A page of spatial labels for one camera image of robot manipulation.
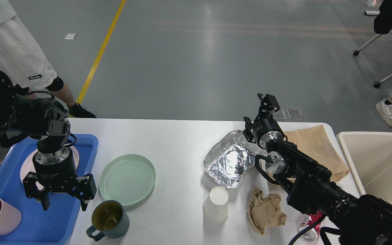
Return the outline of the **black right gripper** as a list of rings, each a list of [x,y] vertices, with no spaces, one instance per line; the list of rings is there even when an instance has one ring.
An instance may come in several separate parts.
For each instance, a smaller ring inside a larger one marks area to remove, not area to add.
[[[275,96],[270,94],[257,94],[260,107],[254,122],[244,116],[245,129],[243,135],[249,143],[257,143],[262,149],[267,149],[268,143],[284,140],[284,133],[273,114],[280,110]]]

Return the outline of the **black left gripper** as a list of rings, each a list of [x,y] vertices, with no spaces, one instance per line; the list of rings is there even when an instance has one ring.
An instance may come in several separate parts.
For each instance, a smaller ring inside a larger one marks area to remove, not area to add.
[[[28,172],[23,179],[23,187],[27,198],[34,198],[47,211],[50,206],[48,193],[64,193],[70,186],[70,178],[76,177],[78,167],[78,151],[74,146],[64,147],[53,154],[36,151],[33,155],[34,172]],[[80,200],[81,210],[86,211],[88,203],[97,193],[93,174],[76,177],[75,197]]]

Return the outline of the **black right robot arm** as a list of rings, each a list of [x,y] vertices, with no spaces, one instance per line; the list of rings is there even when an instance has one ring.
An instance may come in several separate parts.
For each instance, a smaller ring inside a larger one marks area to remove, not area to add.
[[[259,93],[259,112],[251,121],[244,117],[244,136],[265,150],[255,156],[255,167],[270,183],[287,193],[287,204],[303,214],[322,213],[313,228],[326,217],[336,228],[322,227],[320,237],[339,236],[341,245],[392,245],[392,205],[370,194],[355,196],[331,181],[331,171],[288,141],[273,113],[280,109],[275,96]]]

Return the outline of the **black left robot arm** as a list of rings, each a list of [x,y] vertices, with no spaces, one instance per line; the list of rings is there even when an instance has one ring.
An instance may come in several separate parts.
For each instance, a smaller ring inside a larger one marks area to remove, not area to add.
[[[54,97],[31,99],[15,93],[9,77],[0,71],[0,144],[10,147],[23,139],[37,140],[32,163],[34,171],[23,179],[27,198],[50,206],[48,193],[67,193],[80,201],[81,209],[96,195],[92,174],[78,176],[71,146],[76,136],[64,106]]]

